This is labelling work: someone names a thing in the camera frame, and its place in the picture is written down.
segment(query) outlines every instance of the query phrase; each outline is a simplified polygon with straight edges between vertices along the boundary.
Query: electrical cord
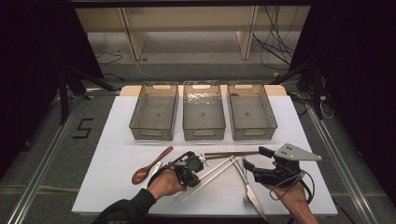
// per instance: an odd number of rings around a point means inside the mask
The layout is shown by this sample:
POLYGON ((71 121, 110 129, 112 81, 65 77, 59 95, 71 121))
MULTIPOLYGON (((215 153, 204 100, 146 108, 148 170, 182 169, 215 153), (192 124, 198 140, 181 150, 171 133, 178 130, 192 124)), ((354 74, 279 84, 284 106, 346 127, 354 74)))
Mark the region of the electrical cord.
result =
POLYGON ((321 110, 323 116, 324 116, 326 119, 332 119, 332 117, 334 116, 334 110, 332 111, 332 115, 331 115, 330 117, 327 117, 327 116, 326 116, 326 113, 325 113, 325 111, 323 110, 323 107, 322 107, 323 102, 324 102, 324 100, 321 100, 321 101, 320 101, 320 110, 321 110))
POLYGON ((108 54, 108 55, 111 55, 111 56, 117 56, 118 58, 115 59, 115 60, 112 60, 112 61, 110 61, 110 62, 108 62, 108 63, 99 63, 99 64, 110 64, 110 63, 114 63, 114 62, 116 62, 116 61, 118 61, 119 59, 122 58, 122 55, 120 55, 120 54, 112 54, 112 53, 108 53, 108 52, 103 52, 103 53, 99 54, 98 56, 96 56, 96 59, 102 57, 102 56, 105 55, 105 54, 108 54))
POLYGON ((285 56, 285 55, 284 55, 284 52, 287 52, 287 53, 289 54, 289 56, 291 57, 292 55, 291 55, 291 53, 288 51, 288 49, 290 49, 290 50, 292 50, 292 51, 294 51, 294 49, 288 47, 288 46, 283 42, 284 38, 282 39, 282 38, 280 37, 280 34, 279 34, 278 22, 277 22, 277 21, 278 21, 278 15, 279 15, 279 6, 276 6, 276 7, 275 7, 275 11, 273 12, 273 17, 270 16, 267 7, 265 7, 264 9, 265 9, 265 12, 267 13, 268 19, 269 19, 270 22, 271 22, 271 31, 270 31, 270 34, 267 36, 267 39, 265 40, 265 43, 267 42, 267 40, 269 39, 269 37, 272 36, 273 39, 276 40, 276 41, 278 42, 278 45, 279 45, 279 48, 280 48, 280 49, 282 49, 282 46, 283 46, 284 50, 281 51, 282 55, 285 56))
MULTIPOLYGON (((312 202, 312 200, 314 199, 314 196, 315 196, 315 182, 314 182, 314 179, 312 178, 312 176, 311 176, 307 171, 304 171, 304 170, 302 170, 299 174, 295 174, 295 173, 294 173, 291 169, 289 169, 288 167, 285 167, 285 166, 279 165, 279 164, 277 164, 276 166, 277 166, 277 167, 280 167, 280 168, 282 168, 282 169, 284 169, 284 170, 286 170, 286 171, 288 171, 288 172, 291 173, 293 176, 292 176, 291 178, 289 178, 289 179, 286 179, 286 180, 284 180, 284 181, 278 183, 278 184, 275 185, 272 189, 270 189, 270 197, 271 197, 273 200, 275 200, 275 201, 281 200, 281 199, 286 195, 286 193, 288 193, 288 191, 289 191, 298 181, 300 181, 300 183, 303 185, 304 189, 305 189, 306 192, 308 193, 308 199, 306 200, 306 202, 307 202, 308 204, 310 204, 310 203, 312 202), (309 178, 310 178, 310 180, 311 180, 311 182, 312 182, 312 191, 311 191, 311 189, 305 184, 305 182, 303 181, 304 175, 308 175, 308 176, 309 176, 309 178), (294 179, 294 178, 295 178, 295 180, 290 184, 290 186, 286 189, 286 191, 285 191, 280 197, 278 197, 278 198, 273 197, 272 193, 274 192, 274 189, 279 188, 279 186, 280 186, 281 184, 286 183, 286 182, 288 182, 288 181, 290 181, 290 180, 292 180, 292 179, 294 179)), ((291 223, 293 223, 293 221, 294 221, 294 218, 291 217, 287 223, 288 223, 288 224, 291 224, 291 223)))
POLYGON ((287 92, 287 95, 290 96, 290 99, 293 102, 299 103, 304 107, 304 111, 302 113, 297 113, 297 115, 299 116, 299 119, 306 114, 306 112, 308 111, 308 109, 311 107, 311 105, 314 104, 313 100, 309 100, 309 99, 302 99, 299 98, 296 94, 291 93, 291 92, 287 92))
POLYGON ((119 78, 120 80, 125 81, 125 78, 119 77, 119 76, 114 75, 114 74, 112 74, 112 73, 104 73, 103 75, 104 75, 104 76, 113 76, 113 77, 117 77, 117 78, 119 78))
POLYGON ((346 215, 347 219, 349 219, 349 221, 352 224, 356 224, 355 220, 353 220, 352 216, 340 205, 340 203, 338 203, 334 198, 332 198, 332 201, 334 202, 334 204, 338 207, 338 209, 344 213, 344 215, 346 215))
POLYGON ((136 65, 136 67, 137 67, 137 70, 139 71, 139 73, 140 73, 140 75, 141 75, 142 77, 154 77, 154 78, 158 78, 158 79, 160 79, 160 80, 165 80, 165 81, 175 81, 175 80, 170 80, 170 79, 163 78, 163 77, 155 77, 155 76, 146 75, 146 74, 144 74, 144 73, 142 72, 142 70, 140 70, 140 67, 139 67, 139 64, 137 63, 137 61, 136 61, 136 60, 133 60, 133 61, 134 61, 134 64, 136 65))
POLYGON ((274 55, 275 57, 277 57, 280 61, 282 61, 283 63, 286 64, 290 64, 286 58, 281 58, 280 56, 278 56, 276 53, 274 53, 273 51, 271 51, 270 49, 267 48, 267 45, 265 42, 262 42, 259 38, 257 38, 254 34, 253 37, 256 39, 256 41, 260 44, 260 46, 262 47, 262 50, 265 49, 266 51, 270 52, 272 55, 274 55))

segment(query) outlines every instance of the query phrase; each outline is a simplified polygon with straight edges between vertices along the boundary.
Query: spoon handle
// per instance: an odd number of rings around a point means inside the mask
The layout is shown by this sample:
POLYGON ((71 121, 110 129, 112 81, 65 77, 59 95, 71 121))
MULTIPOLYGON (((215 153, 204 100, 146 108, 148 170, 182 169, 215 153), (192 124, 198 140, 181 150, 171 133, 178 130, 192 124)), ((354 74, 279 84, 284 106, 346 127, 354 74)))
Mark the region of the spoon handle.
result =
POLYGON ((166 156, 166 154, 168 154, 172 150, 173 150, 173 147, 167 147, 166 150, 163 153, 161 153, 161 155, 157 159, 155 159, 155 161, 152 164, 150 164, 148 167, 151 168, 155 163, 157 163, 157 161, 162 159, 164 156, 166 156))

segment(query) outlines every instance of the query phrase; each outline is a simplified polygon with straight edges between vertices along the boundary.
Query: forearm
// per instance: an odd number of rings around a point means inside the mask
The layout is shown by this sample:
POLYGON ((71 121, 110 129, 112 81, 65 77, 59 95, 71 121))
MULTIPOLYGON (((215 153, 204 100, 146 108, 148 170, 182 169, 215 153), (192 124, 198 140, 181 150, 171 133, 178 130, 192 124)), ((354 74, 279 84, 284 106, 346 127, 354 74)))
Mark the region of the forearm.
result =
POLYGON ((318 223, 315 216, 312 214, 308 204, 295 204, 289 208, 290 215, 299 224, 316 224, 318 223))
POLYGON ((153 195, 146 189, 141 189, 132 200, 120 200, 111 204, 95 220, 138 220, 155 203, 153 195))

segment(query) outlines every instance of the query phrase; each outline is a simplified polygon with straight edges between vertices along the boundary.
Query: tripod leg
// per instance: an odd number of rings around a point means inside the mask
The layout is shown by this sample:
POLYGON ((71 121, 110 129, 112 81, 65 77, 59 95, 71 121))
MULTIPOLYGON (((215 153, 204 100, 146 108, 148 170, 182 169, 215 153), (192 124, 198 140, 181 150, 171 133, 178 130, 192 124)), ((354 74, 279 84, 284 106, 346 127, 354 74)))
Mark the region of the tripod leg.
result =
POLYGON ((275 81, 270 82, 270 85, 278 85, 284 81, 286 81, 287 79, 294 77, 297 74, 302 73, 307 67, 307 63, 303 63, 300 66, 290 70, 287 74, 285 74, 284 76, 277 78, 275 81))
POLYGON ((66 89, 66 77, 64 74, 64 71, 61 71, 61 73, 58 76, 58 82, 59 82, 59 95, 61 97, 61 125, 64 124, 64 121, 66 120, 67 116, 69 115, 69 103, 67 102, 67 89, 66 89))
POLYGON ((104 81, 101 81, 101 80, 99 80, 99 79, 97 79, 95 77, 92 77, 90 74, 82 71, 79 68, 70 67, 69 69, 70 69, 71 72, 73 72, 73 73, 75 73, 75 74, 77 74, 77 75, 79 75, 81 77, 87 78, 90 82, 92 82, 92 83, 94 83, 94 84, 96 84, 96 85, 98 85, 100 87, 103 87, 107 91, 118 91, 117 89, 114 89, 113 86, 108 85, 104 81))
POLYGON ((317 67, 315 72, 315 84, 314 84, 314 110, 317 113, 319 119, 323 119, 320 109, 320 95, 321 95, 321 73, 317 67))

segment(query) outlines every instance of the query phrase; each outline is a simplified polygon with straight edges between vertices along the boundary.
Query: wire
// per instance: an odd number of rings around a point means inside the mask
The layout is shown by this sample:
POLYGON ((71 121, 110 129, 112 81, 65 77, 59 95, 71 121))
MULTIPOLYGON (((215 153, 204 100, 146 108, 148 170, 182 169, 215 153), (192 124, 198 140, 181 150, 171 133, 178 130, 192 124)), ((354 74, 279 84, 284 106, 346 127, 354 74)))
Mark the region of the wire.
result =
POLYGON ((314 104, 313 100, 310 99, 302 99, 299 98, 296 94, 291 93, 291 92, 287 92, 287 95, 290 96, 290 99, 295 102, 295 103, 299 103, 304 107, 304 111, 302 113, 297 113, 297 115, 299 116, 299 119, 306 114, 306 112, 308 111, 308 109, 311 107, 311 105, 314 104))
POLYGON ((113 77, 117 77, 117 78, 119 78, 120 80, 125 81, 125 78, 119 77, 119 76, 114 75, 114 74, 112 74, 112 73, 104 73, 103 75, 104 75, 104 76, 113 76, 113 77))
POLYGON ((139 65, 137 64, 136 60, 134 60, 134 64, 136 65, 137 70, 139 71, 139 73, 140 73, 140 75, 141 75, 142 77, 154 77, 154 78, 158 78, 158 79, 161 79, 161 80, 170 81, 170 79, 167 79, 167 78, 155 77, 155 76, 150 76, 150 75, 143 74, 143 72, 142 72, 142 70, 140 70, 140 67, 139 67, 139 65))
POLYGON ((321 110, 323 116, 324 116, 326 119, 332 119, 332 117, 334 116, 334 110, 332 111, 332 115, 331 115, 330 117, 327 117, 327 116, 326 116, 326 113, 324 112, 324 110, 323 110, 323 108, 322 108, 323 102, 324 102, 324 100, 321 100, 321 101, 320 101, 320 110, 321 110))
POLYGON ((271 68, 271 69, 274 69, 274 70, 285 70, 285 71, 288 71, 289 69, 288 68, 275 68, 275 67, 273 67, 273 66, 270 66, 270 65, 267 65, 267 64, 265 64, 265 62, 262 60, 262 65, 264 65, 265 67, 267 67, 267 68, 271 68))
POLYGON ((108 63, 99 63, 99 64, 110 64, 110 63, 114 63, 114 62, 116 62, 116 61, 118 61, 119 59, 122 58, 122 55, 120 55, 120 54, 112 54, 112 53, 108 53, 108 52, 103 52, 103 53, 99 54, 98 56, 96 56, 96 59, 102 57, 102 56, 105 55, 105 54, 108 54, 108 55, 111 55, 111 56, 116 56, 116 57, 118 57, 118 58, 115 59, 115 60, 113 60, 113 61, 110 61, 110 62, 108 62, 108 63))
POLYGON ((265 42, 262 42, 259 38, 256 37, 256 35, 253 34, 253 37, 257 40, 257 42, 260 44, 260 46, 262 46, 262 50, 265 49, 268 52, 270 52, 272 55, 276 56, 280 61, 286 63, 286 64, 290 64, 286 59, 281 58, 279 55, 277 55, 276 53, 274 53, 273 51, 271 51, 270 49, 267 48, 267 46, 270 46, 268 44, 266 44, 265 42))
POLYGON ((300 175, 294 175, 294 176, 292 176, 291 178, 288 178, 288 179, 283 180, 282 182, 276 184, 275 186, 273 186, 273 187, 270 189, 270 197, 271 197, 274 201, 279 201, 279 200, 281 200, 281 199, 286 195, 286 193, 288 193, 289 190, 290 190, 299 180, 300 180, 300 175), (286 182, 288 182, 288 181, 291 181, 292 179, 295 179, 295 180, 292 182, 292 184, 290 184, 290 186, 288 186, 288 188, 285 190, 285 192, 284 192, 280 197, 275 198, 275 197, 273 196, 274 189, 278 189, 279 186, 280 186, 281 184, 284 184, 284 183, 286 183, 286 182))
POLYGON ((279 6, 276 6, 275 11, 273 12, 273 18, 271 18, 270 14, 269 14, 269 12, 268 12, 268 8, 267 8, 267 7, 265 7, 265 12, 267 13, 268 19, 269 19, 270 22, 271 22, 271 31, 270 31, 270 34, 267 36, 267 39, 265 40, 265 42, 269 39, 269 36, 272 36, 273 39, 275 39, 275 40, 278 42, 279 47, 281 48, 281 47, 283 46, 283 47, 285 48, 284 51, 286 51, 286 52, 289 54, 289 56, 291 57, 291 54, 289 53, 288 49, 290 49, 290 50, 292 50, 292 51, 294 51, 294 49, 288 47, 288 46, 283 42, 284 39, 282 39, 282 38, 280 37, 280 34, 279 34, 278 22, 277 22, 278 15, 279 15, 279 6))
POLYGON ((293 27, 294 23, 296 22, 297 12, 298 12, 298 6, 296 6, 296 11, 294 13, 293 22, 291 23, 291 26, 289 27, 288 33, 285 35, 285 37, 283 37, 283 40, 285 40, 286 37, 288 37, 288 35, 289 35, 290 31, 291 31, 291 28, 293 27))
POLYGON ((312 178, 312 175, 310 175, 307 171, 303 171, 303 172, 305 172, 305 174, 309 176, 309 178, 311 179, 311 183, 312 183, 312 192, 311 192, 311 190, 305 184, 305 182, 303 180, 301 180, 301 183, 303 184, 306 192, 308 193, 308 199, 306 201, 308 202, 308 204, 310 204, 315 196, 315 182, 314 182, 314 179, 312 178))
POLYGON ((353 220, 352 216, 338 203, 334 198, 332 198, 332 201, 337 205, 338 209, 346 215, 346 217, 349 219, 349 221, 352 224, 356 224, 355 220, 353 220))

